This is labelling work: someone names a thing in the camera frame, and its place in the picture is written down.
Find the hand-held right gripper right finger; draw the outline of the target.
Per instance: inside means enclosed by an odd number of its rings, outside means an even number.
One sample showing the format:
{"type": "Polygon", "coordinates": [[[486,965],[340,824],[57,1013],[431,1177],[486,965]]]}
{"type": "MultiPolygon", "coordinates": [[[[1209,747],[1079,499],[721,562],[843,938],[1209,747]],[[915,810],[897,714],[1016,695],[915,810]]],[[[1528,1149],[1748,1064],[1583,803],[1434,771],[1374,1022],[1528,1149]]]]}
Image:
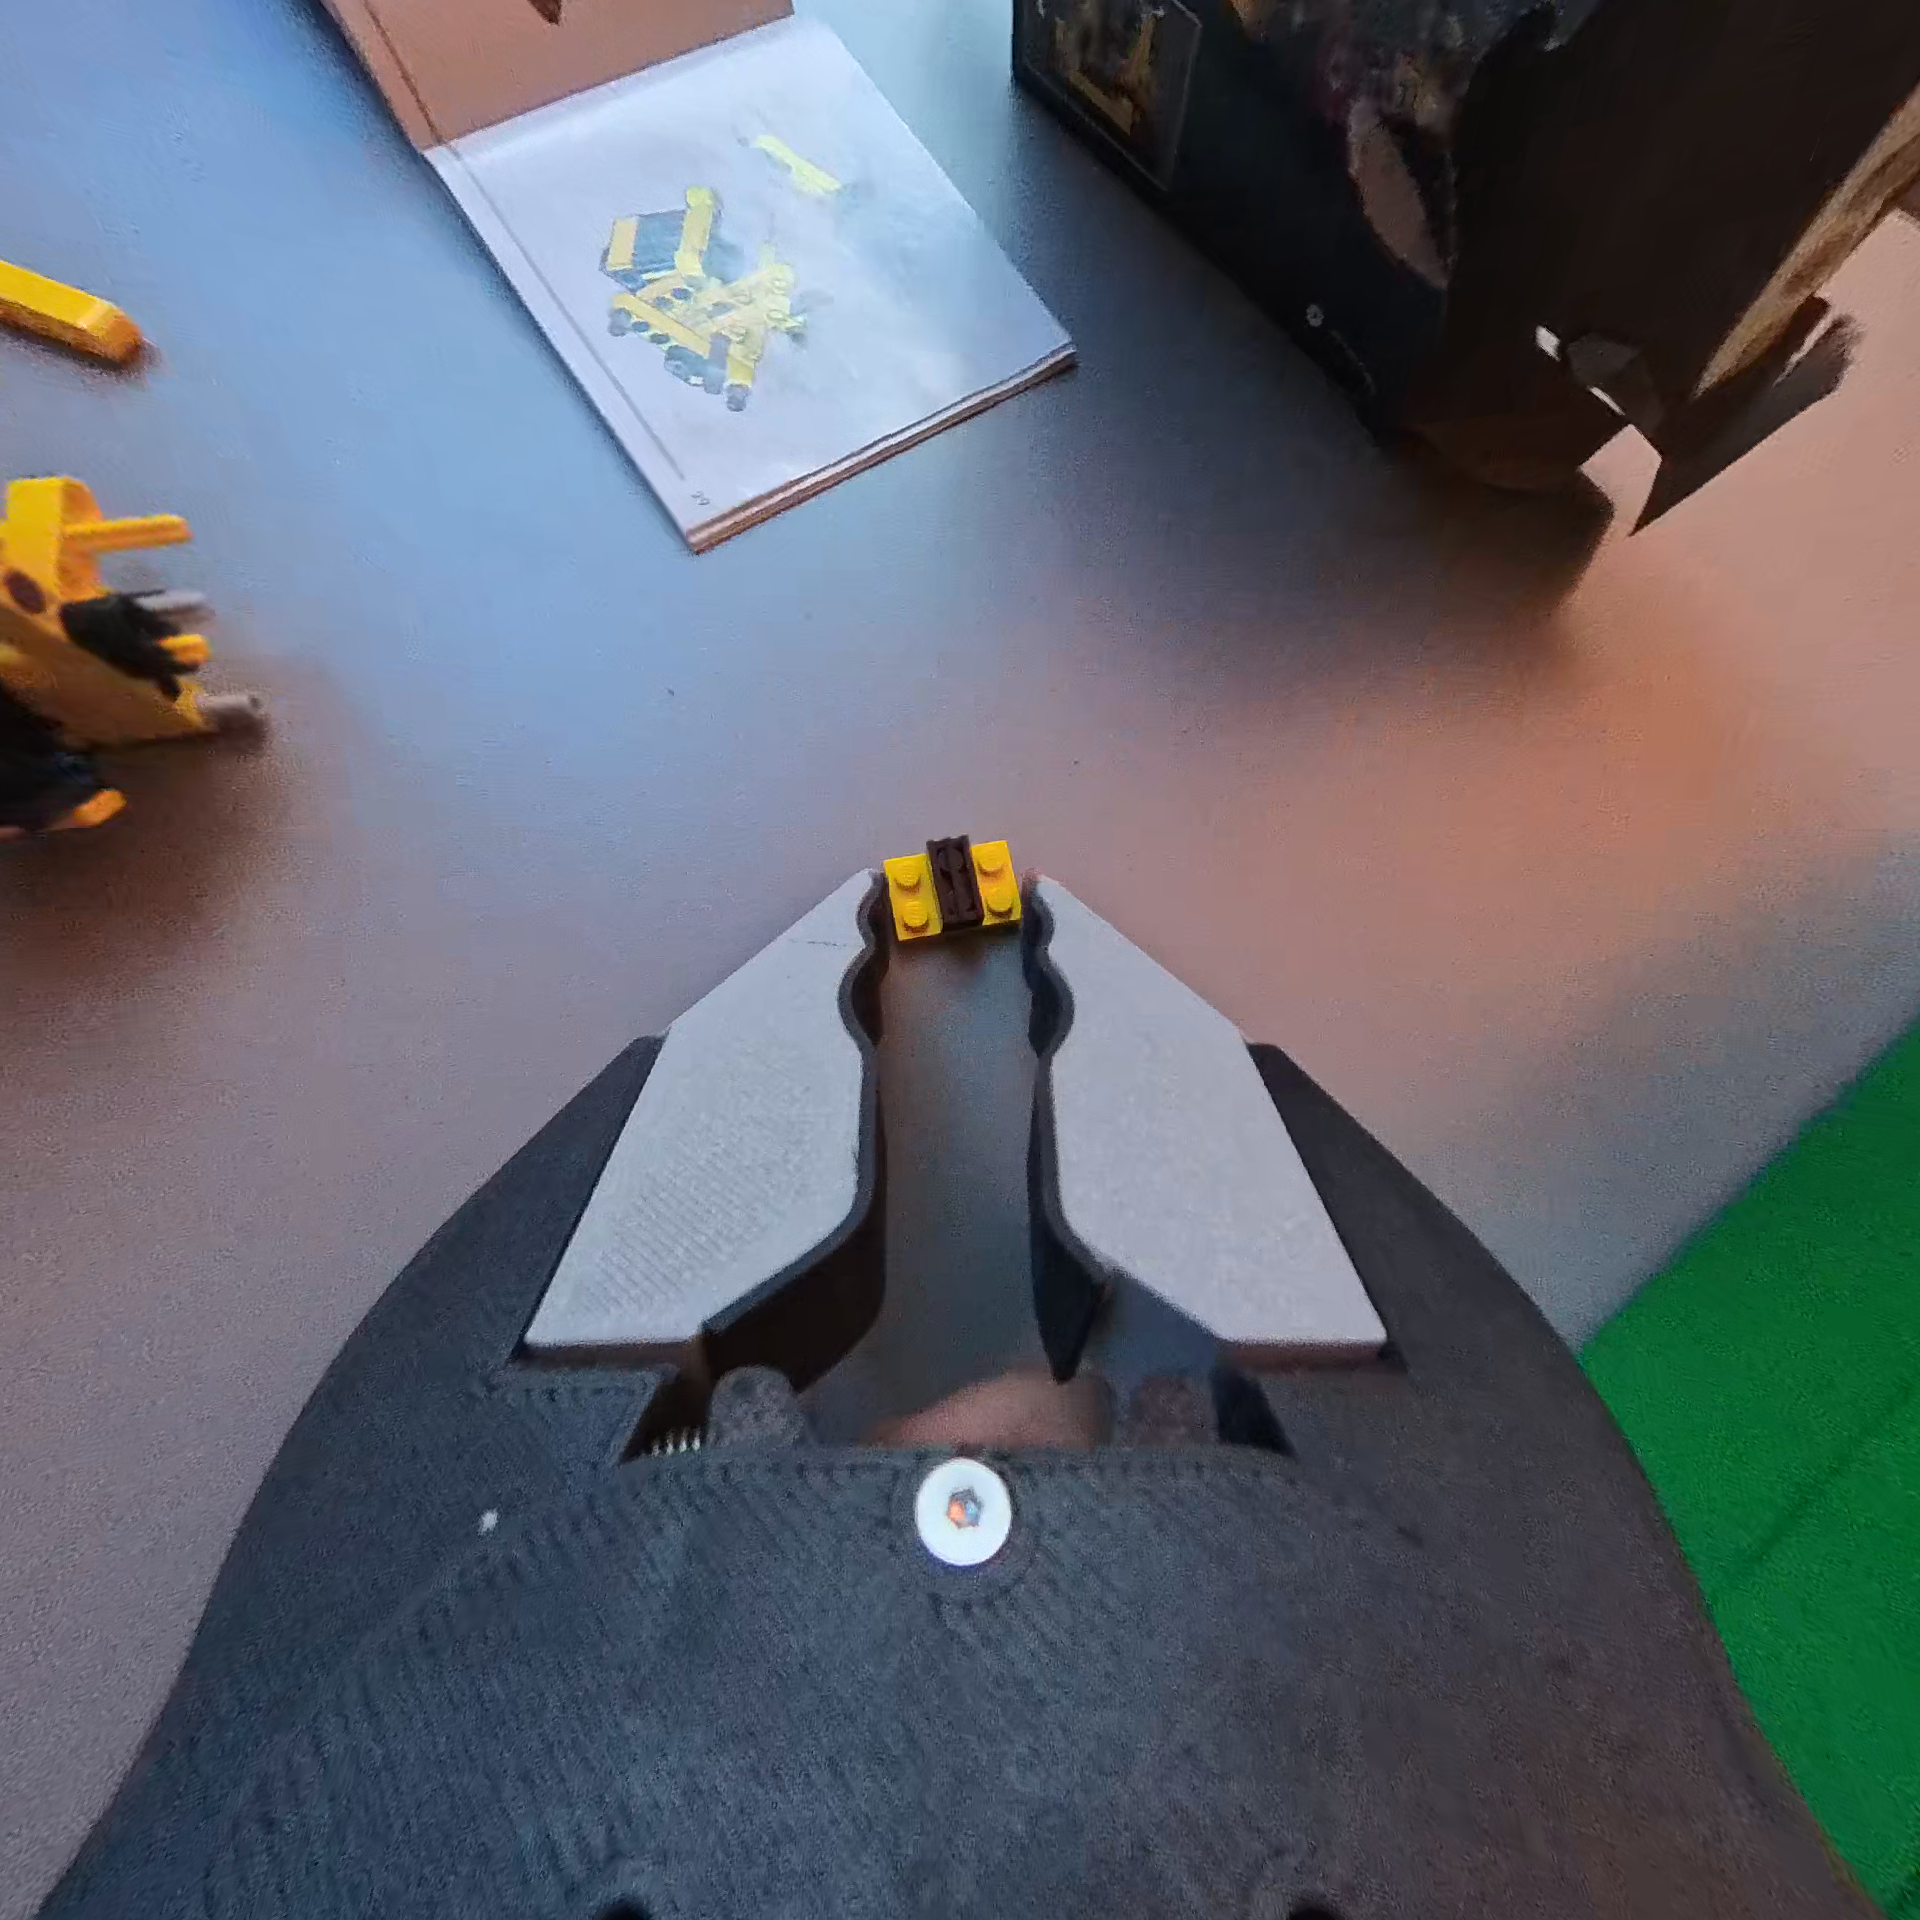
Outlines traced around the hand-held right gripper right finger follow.
{"type": "Polygon", "coordinates": [[[1385,1322],[1236,1025],[1056,879],[1030,883],[1024,914],[1050,1373],[1383,1358],[1385,1322]]]}

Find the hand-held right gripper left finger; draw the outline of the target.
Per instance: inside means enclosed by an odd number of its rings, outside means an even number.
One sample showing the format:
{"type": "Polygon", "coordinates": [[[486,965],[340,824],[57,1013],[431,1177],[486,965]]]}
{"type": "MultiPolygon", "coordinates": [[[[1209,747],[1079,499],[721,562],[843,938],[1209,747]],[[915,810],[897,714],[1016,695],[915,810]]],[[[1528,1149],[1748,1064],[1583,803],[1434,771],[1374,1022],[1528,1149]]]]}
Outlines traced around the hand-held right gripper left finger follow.
{"type": "Polygon", "coordinates": [[[807,1389],[882,1305],[880,879],[666,1029],[524,1346],[807,1389]]]}

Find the small yellow black lego plate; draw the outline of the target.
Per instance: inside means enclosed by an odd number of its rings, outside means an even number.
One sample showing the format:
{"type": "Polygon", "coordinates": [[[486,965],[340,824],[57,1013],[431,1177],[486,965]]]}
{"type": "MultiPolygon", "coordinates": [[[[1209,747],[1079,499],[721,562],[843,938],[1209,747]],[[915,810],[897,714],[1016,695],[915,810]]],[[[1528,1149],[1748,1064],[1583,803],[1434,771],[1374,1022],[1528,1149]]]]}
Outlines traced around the small yellow black lego plate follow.
{"type": "Polygon", "coordinates": [[[1016,929],[1024,918],[1017,865],[1004,840],[929,840],[919,853],[886,858],[880,871],[902,945],[1016,929]]]}

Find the yellow black lego assembly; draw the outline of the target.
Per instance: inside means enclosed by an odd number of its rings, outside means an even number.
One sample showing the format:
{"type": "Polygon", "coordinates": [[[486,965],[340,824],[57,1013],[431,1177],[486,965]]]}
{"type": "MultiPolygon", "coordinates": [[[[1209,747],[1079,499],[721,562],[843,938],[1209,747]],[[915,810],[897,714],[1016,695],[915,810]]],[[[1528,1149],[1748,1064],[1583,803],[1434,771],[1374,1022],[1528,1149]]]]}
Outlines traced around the yellow black lego assembly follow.
{"type": "Polygon", "coordinates": [[[200,686],[209,640],[186,627],[200,594],[126,592],[103,575],[103,561],[191,539],[178,515],[106,515],[71,475],[6,483],[6,842],[108,826],[126,797],[106,755],[268,727],[264,698],[200,686]]]}

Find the yellow lego beam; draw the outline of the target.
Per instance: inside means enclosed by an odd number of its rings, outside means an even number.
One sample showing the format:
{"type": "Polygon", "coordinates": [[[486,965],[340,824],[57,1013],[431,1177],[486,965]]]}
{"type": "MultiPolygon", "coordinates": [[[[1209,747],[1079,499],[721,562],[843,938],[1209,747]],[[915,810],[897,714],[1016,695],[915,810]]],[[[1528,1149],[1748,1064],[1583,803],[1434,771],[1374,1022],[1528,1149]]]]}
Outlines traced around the yellow lego beam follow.
{"type": "Polygon", "coordinates": [[[91,362],[126,368],[147,351],[132,318],[102,296],[59,279],[0,264],[3,327],[91,362]]]}

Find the open lego instruction booklet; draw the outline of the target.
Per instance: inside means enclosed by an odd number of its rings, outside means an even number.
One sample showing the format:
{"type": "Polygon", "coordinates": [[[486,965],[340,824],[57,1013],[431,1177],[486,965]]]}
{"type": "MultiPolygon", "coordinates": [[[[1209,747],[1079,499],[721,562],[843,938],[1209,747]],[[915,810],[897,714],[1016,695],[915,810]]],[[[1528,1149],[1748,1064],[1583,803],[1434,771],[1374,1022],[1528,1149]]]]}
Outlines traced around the open lego instruction booklet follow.
{"type": "Polygon", "coordinates": [[[1075,363],[792,6],[326,9],[697,553],[1075,363]]]}

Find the dark torn lego box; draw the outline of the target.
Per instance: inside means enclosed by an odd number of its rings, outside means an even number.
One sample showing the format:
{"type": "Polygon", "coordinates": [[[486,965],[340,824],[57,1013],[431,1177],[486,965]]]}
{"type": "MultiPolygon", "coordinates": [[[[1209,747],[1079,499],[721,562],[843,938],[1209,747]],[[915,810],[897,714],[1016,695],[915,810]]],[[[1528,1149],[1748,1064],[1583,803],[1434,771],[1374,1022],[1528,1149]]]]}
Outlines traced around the dark torn lego box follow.
{"type": "Polygon", "coordinates": [[[1385,441],[1639,526],[1833,394],[1915,195],[1915,2],[1020,2],[1016,81],[1385,441]]]}

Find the green mat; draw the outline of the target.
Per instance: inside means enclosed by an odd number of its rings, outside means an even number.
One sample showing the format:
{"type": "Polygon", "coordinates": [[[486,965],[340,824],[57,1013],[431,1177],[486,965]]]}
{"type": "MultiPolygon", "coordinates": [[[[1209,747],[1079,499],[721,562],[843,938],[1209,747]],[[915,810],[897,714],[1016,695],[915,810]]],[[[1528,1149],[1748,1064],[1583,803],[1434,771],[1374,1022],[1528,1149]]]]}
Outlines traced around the green mat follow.
{"type": "Polygon", "coordinates": [[[1919,1915],[1919,1033],[1584,1346],[1835,1853],[1919,1915]]]}

